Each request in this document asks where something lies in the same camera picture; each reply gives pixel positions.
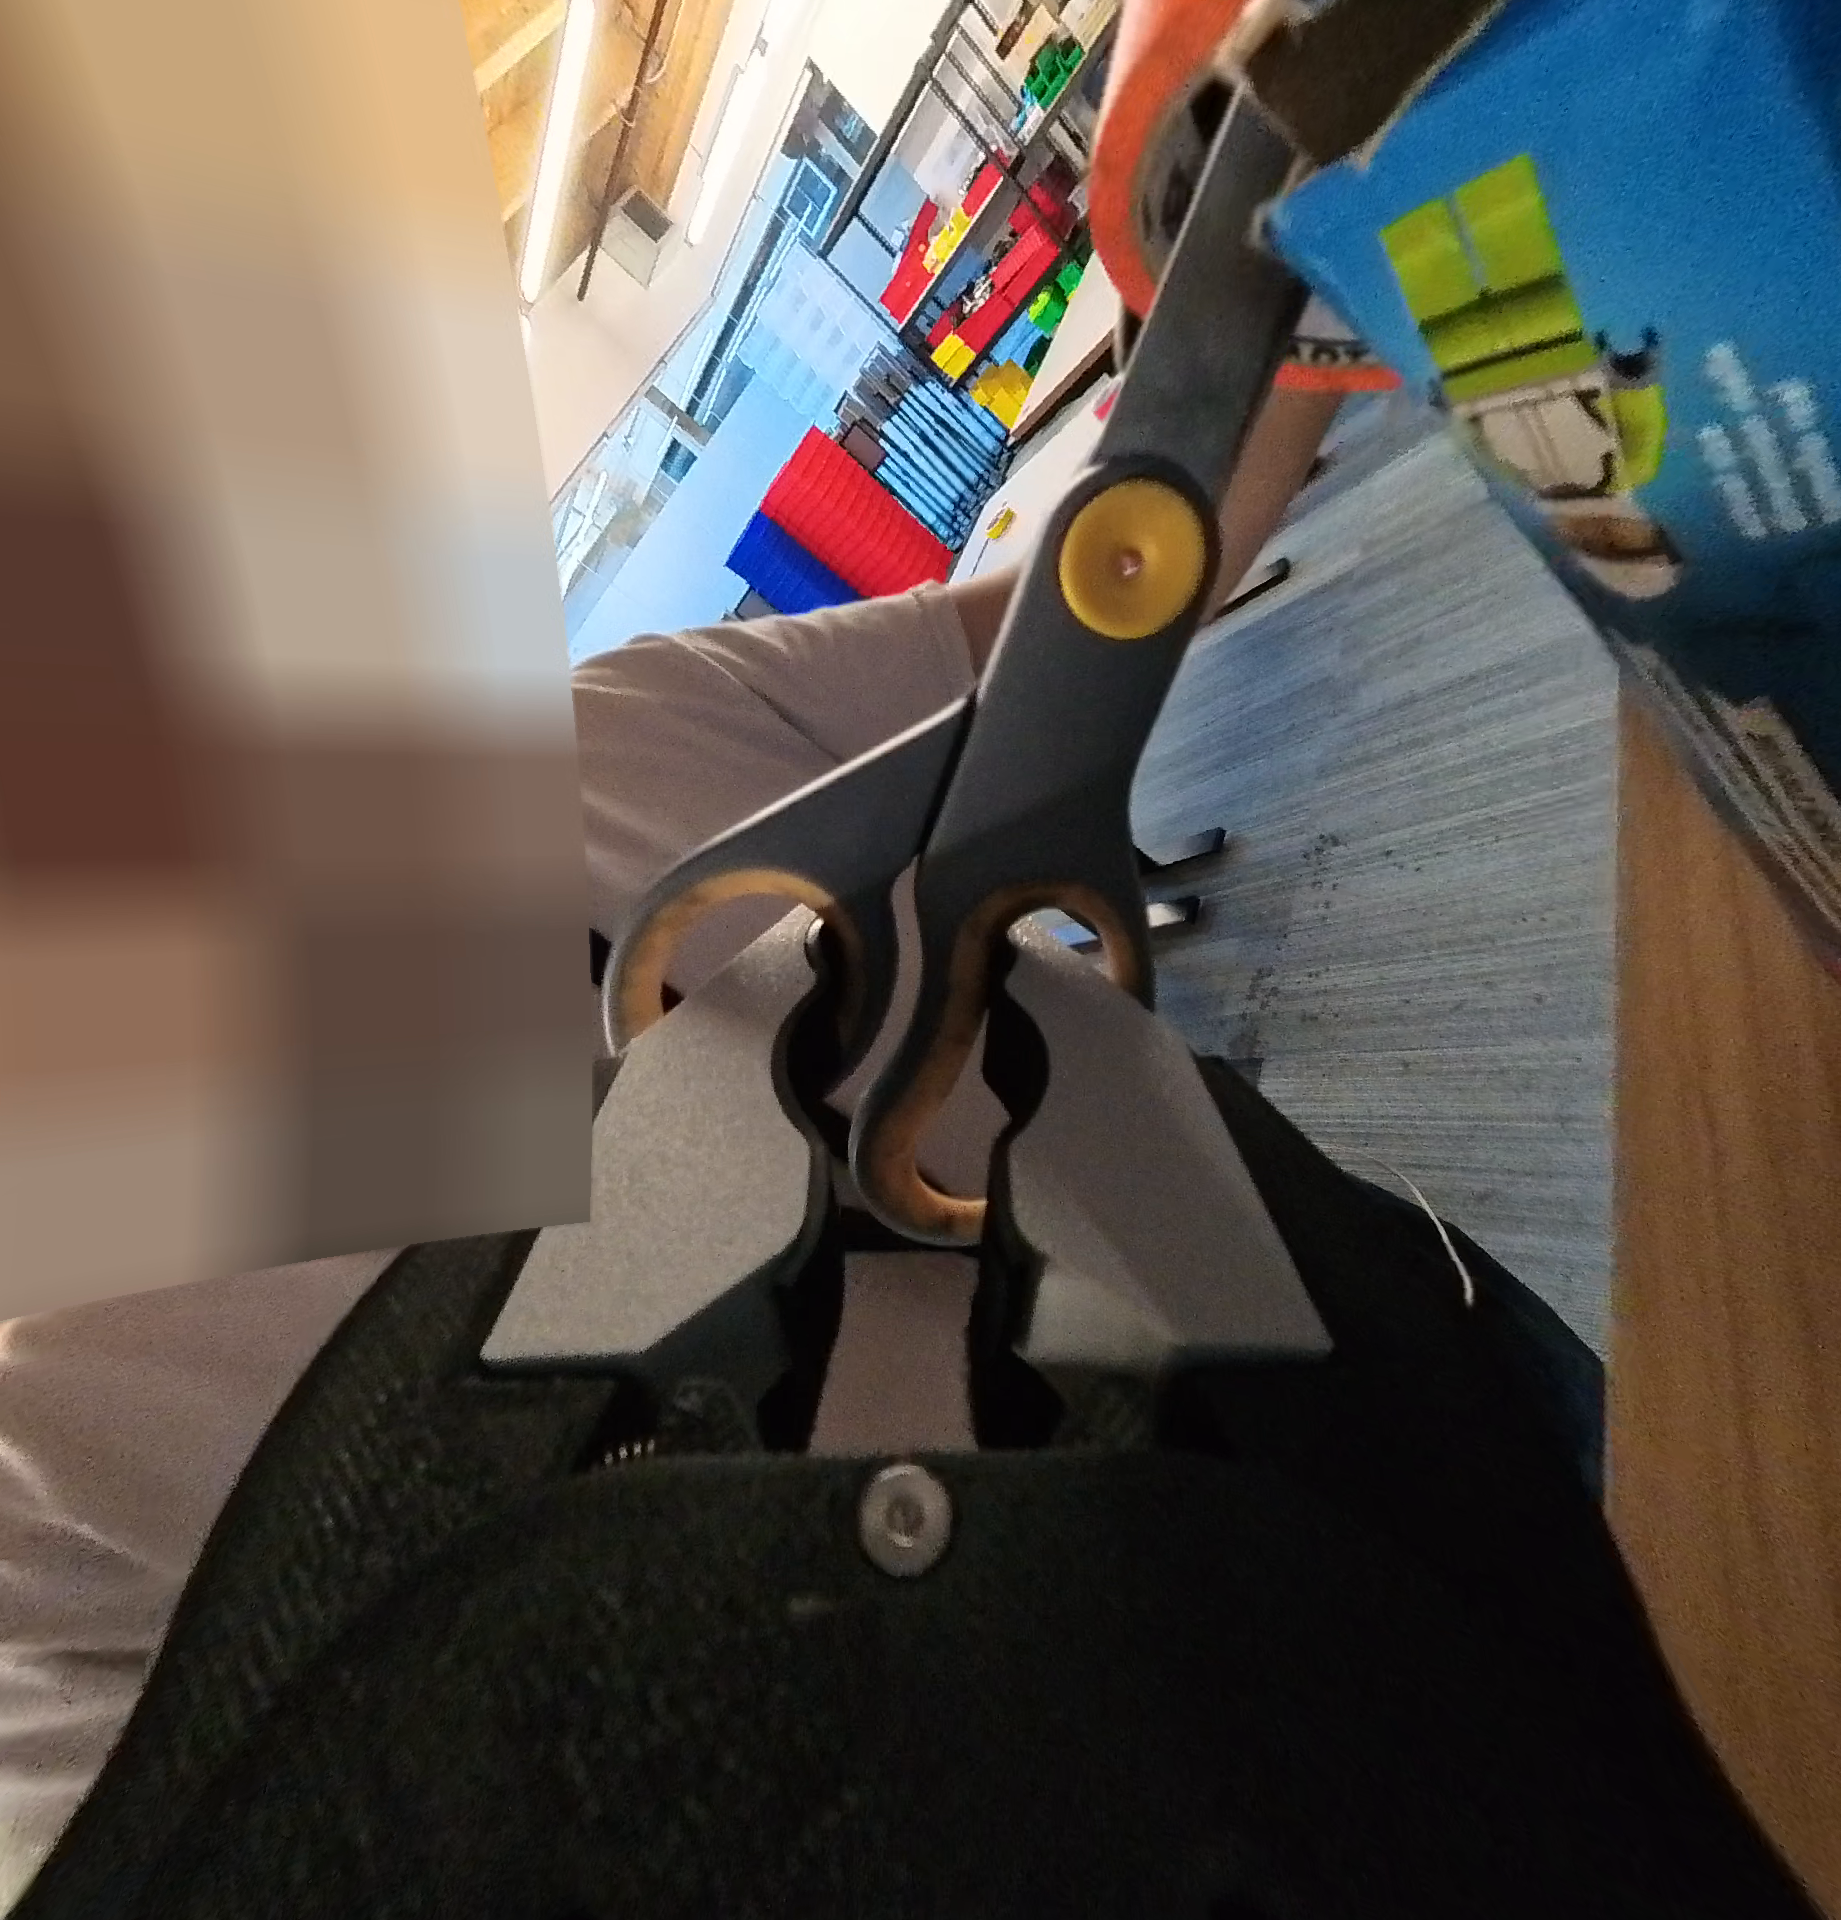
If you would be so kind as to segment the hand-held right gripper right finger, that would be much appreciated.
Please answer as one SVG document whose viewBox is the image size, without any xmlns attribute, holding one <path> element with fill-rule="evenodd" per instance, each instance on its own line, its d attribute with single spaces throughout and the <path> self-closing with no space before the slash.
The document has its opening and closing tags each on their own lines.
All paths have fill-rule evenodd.
<svg viewBox="0 0 1841 1920">
<path fill-rule="evenodd" d="M 1014 961 L 1002 990 L 1047 1083 L 1002 1155 L 1028 1254 L 1014 1350 L 1040 1369 L 1322 1358 L 1316 1303 L 1189 1045 L 1084 961 Z"/>
</svg>

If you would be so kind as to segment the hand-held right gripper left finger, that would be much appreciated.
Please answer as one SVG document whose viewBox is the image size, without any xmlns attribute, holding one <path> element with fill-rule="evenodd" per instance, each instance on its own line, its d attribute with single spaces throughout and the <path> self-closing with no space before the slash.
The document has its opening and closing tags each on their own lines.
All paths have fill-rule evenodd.
<svg viewBox="0 0 1841 1920">
<path fill-rule="evenodd" d="M 817 1239 L 827 1169 L 782 1060 L 817 984 L 804 937 L 760 937 L 626 1045 L 591 1126 L 590 1219 L 538 1233 L 489 1366 L 789 1372 L 778 1283 Z"/>
</svg>

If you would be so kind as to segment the grey yellow scissors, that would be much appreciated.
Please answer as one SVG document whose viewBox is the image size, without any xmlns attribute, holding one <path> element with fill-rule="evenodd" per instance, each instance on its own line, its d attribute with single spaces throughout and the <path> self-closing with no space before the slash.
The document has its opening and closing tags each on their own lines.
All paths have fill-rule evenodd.
<svg viewBox="0 0 1841 1920">
<path fill-rule="evenodd" d="M 1137 330 L 1089 466 L 1047 517 L 973 694 L 709 839 L 633 908 L 602 975 L 621 1051 L 664 1013 L 673 950 L 746 897 L 808 907 L 838 945 L 852 1069 L 898 987 L 891 892 L 912 872 L 914 995 L 860 1093 L 849 1162 L 868 1209 L 927 1244 L 973 1244 L 985 1199 L 921 1166 L 988 1016 L 997 949 L 1057 908 L 1152 1002 L 1129 798 L 1222 570 L 1222 510 L 1260 431 L 1308 286 L 1264 241 L 1297 150 L 1240 88 Z"/>
</svg>

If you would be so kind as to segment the orange tape roll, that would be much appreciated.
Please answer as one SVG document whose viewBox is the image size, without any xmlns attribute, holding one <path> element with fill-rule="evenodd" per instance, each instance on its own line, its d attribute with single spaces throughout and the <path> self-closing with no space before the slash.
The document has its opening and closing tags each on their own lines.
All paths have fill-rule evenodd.
<svg viewBox="0 0 1841 1920">
<path fill-rule="evenodd" d="M 1432 72 L 1432 12 L 1434 4 L 1122 4 L 1087 187 L 1126 343 L 1152 311 L 1235 89 L 1268 108 L 1300 158 L 1357 153 Z"/>
</svg>

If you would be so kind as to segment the small blue toy box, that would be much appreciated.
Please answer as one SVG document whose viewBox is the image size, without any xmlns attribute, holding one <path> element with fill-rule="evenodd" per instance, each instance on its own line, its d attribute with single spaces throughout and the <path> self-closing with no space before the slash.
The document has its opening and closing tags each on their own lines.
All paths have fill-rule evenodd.
<svg viewBox="0 0 1841 1920">
<path fill-rule="evenodd" d="M 1841 976 L 1841 2 L 1504 4 L 1268 230 Z"/>
</svg>

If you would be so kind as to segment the person's left forearm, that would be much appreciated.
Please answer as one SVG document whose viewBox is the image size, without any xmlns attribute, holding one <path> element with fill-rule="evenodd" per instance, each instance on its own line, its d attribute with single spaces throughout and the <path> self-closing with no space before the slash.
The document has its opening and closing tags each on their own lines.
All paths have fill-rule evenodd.
<svg viewBox="0 0 1841 1920">
<path fill-rule="evenodd" d="M 1264 547 L 1288 517 L 1290 504 L 1314 477 L 1344 401 L 1345 395 L 1338 391 L 1283 387 L 1268 391 L 1222 500 L 1217 517 L 1219 568 L 1213 574 L 1203 617 L 1224 610 L 1262 557 Z M 1004 570 L 989 581 L 947 587 L 947 603 L 955 610 L 971 643 L 976 676 L 983 675 L 1002 631 L 1018 579 L 1015 570 Z"/>
</svg>

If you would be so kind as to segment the white shirt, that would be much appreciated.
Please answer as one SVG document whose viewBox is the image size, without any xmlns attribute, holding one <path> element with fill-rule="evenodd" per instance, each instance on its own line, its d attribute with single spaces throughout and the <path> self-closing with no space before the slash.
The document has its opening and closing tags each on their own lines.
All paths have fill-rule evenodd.
<svg viewBox="0 0 1841 1920">
<path fill-rule="evenodd" d="M 594 927 L 696 844 L 973 688 L 944 587 L 637 637 L 572 671 Z M 259 1435 L 395 1252 L 0 1323 L 0 1852 L 43 1854 L 140 1700 Z"/>
</svg>

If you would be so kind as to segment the stack of red bins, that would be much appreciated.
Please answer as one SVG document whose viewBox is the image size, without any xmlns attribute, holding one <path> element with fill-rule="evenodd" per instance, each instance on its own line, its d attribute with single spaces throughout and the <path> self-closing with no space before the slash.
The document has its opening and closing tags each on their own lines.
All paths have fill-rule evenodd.
<svg viewBox="0 0 1841 1920">
<path fill-rule="evenodd" d="M 947 582 L 954 551 L 829 433 L 808 428 L 727 558 L 776 612 Z"/>
</svg>

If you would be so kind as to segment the red yellow storage bins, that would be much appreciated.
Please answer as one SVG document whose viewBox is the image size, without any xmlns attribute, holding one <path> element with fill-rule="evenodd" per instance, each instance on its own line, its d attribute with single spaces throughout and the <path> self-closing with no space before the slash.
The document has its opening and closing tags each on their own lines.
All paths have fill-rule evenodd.
<svg viewBox="0 0 1841 1920">
<path fill-rule="evenodd" d="M 1084 195 L 1053 150 L 1024 183 L 983 163 L 951 205 L 924 200 L 884 282 L 887 319 L 958 394 L 1015 428 L 1091 256 Z"/>
</svg>

